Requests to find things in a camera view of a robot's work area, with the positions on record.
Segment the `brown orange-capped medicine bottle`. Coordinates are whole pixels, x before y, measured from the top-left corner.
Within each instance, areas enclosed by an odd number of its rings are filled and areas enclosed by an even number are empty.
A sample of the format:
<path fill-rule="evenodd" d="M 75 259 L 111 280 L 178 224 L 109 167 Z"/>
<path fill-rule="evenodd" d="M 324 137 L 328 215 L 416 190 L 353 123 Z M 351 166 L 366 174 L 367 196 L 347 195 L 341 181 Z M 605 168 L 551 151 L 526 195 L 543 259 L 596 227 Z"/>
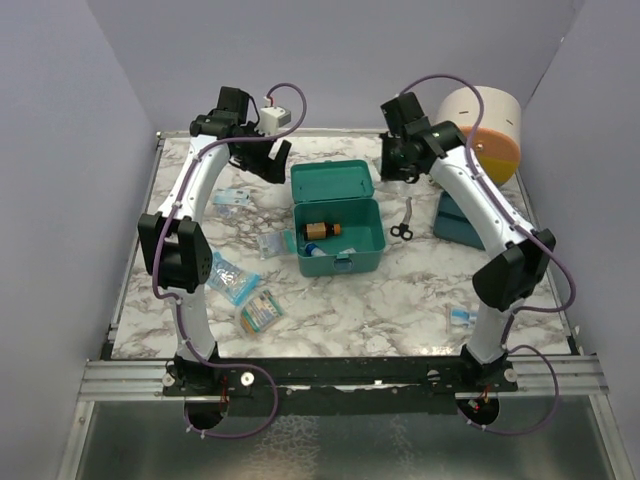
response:
<path fill-rule="evenodd" d="M 306 240 L 315 241 L 339 236 L 342 233 L 342 227 L 340 224 L 317 222 L 304 225 L 302 232 Z"/>

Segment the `teal medicine kit box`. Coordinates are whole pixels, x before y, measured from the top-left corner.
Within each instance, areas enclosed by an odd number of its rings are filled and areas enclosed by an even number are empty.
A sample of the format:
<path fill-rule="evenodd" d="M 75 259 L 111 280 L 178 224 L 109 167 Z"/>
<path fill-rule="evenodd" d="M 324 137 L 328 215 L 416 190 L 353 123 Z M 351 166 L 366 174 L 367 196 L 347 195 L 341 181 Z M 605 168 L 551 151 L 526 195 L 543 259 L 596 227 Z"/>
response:
<path fill-rule="evenodd" d="M 301 163 L 291 168 L 293 226 L 299 270 L 304 277 L 375 271 L 386 248 L 385 230 L 368 163 L 342 160 Z M 303 226 L 340 224 L 339 236 L 309 241 Z M 326 256 L 306 254 L 308 243 Z"/>

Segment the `blue divided tray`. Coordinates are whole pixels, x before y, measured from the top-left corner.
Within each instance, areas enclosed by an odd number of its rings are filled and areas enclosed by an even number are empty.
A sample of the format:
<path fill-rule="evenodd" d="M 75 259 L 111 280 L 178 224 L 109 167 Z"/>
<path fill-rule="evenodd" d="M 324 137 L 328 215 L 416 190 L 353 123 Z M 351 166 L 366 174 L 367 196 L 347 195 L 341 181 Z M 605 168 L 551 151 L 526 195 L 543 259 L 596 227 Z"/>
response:
<path fill-rule="evenodd" d="M 437 205 L 433 235 L 441 240 L 484 250 L 476 230 L 446 191 L 441 193 Z"/>

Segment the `white blue bandage roll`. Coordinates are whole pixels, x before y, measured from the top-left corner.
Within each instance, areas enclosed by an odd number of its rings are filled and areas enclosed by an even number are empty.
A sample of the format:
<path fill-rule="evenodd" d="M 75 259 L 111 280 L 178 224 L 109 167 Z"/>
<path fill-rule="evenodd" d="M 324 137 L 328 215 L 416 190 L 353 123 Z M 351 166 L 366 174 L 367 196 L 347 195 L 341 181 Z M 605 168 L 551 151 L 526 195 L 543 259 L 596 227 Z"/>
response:
<path fill-rule="evenodd" d="M 317 244 L 315 243 L 308 243 L 305 246 L 305 252 L 307 255 L 311 256 L 311 257 L 321 257 L 321 256 L 326 256 L 326 252 L 324 250 L 322 250 Z"/>

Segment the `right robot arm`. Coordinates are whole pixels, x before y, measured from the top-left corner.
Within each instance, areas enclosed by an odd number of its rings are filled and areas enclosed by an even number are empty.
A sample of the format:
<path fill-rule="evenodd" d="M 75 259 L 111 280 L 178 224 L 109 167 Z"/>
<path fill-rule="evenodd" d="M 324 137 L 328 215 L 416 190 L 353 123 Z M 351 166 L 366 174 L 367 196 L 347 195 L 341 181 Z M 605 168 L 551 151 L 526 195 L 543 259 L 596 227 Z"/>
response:
<path fill-rule="evenodd" d="M 538 230 L 506 200 L 473 151 L 484 105 L 471 131 L 445 121 L 431 124 L 412 92 L 381 105 L 391 158 L 412 174 L 430 175 L 450 195 L 478 234 L 490 261 L 472 277 L 480 299 L 471 339 L 463 347 L 470 358 L 459 367 L 461 383 L 481 391 L 496 376 L 493 365 L 506 356 L 509 317 L 523 306 L 547 269 L 556 239 Z"/>

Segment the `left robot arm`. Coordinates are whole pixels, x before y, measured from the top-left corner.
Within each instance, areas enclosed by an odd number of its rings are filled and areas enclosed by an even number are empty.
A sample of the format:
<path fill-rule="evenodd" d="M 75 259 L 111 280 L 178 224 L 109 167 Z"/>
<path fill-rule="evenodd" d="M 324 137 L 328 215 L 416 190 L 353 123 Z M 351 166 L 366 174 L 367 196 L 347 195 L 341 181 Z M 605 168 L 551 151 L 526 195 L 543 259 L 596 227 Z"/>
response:
<path fill-rule="evenodd" d="M 213 253 L 201 227 L 207 202 L 222 171 L 232 166 L 270 184 L 285 181 L 291 149 L 286 136 L 298 124 L 276 105 L 275 87 L 258 107 L 239 88 L 223 87 L 217 105 L 189 126 L 184 165 L 164 202 L 138 220 L 138 237 L 154 295 L 169 302 L 178 335 L 177 358 L 192 363 L 186 382 L 206 395 L 220 385 L 221 371 L 205 305 L 204 285 Z"/>

